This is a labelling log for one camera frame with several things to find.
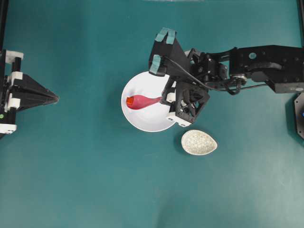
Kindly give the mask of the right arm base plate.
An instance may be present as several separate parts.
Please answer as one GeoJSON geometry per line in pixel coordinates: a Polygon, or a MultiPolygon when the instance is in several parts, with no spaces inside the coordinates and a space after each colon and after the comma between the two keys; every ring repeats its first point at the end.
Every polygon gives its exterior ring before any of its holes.
{"type": "Polygon", "coordinates": [[[304,94],[297,93],[285,105],[286,125],[292,137],[304,139],[304,94]]]}

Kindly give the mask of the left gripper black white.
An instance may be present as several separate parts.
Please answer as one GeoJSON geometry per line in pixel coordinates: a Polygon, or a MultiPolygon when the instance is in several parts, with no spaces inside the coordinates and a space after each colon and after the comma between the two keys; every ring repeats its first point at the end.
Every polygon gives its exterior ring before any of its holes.
{"type": "Polygon", "coordinates": [[[24,54],[16,51],[0,52],[0,134],[16,131],[16,113],[37,106],[58,102],[58,96],[36,80],[21,72],[24,54]],[[13,86],[42,96],[13,98],[13,86]]]}

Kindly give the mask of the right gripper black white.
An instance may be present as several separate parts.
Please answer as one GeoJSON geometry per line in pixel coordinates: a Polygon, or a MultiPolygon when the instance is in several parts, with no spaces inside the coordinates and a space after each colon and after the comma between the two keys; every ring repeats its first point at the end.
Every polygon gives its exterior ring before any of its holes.
{"type": "Polygon", "coordinates": [[[166,119],[179,126],[193,124],[209,100],[207,89],[194,83],[168,79],[162,91],[161,104],[169,106],[166,119]]]}

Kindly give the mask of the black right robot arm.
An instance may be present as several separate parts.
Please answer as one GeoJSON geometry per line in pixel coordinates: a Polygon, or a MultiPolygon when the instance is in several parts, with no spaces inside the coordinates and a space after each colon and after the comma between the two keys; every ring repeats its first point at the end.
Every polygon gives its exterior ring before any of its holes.
{"type": "Polygon", "coordinates": [[[238,95],[252,80],[254,87],[268,86],[277,94],[303,92],[304,51],[277,45],[221,53],[191,49],[161,56],[161,74],[169,76],[161,103],[169,106],[170,120],[185,127],[197,120],[210,91],[238,95]]]}

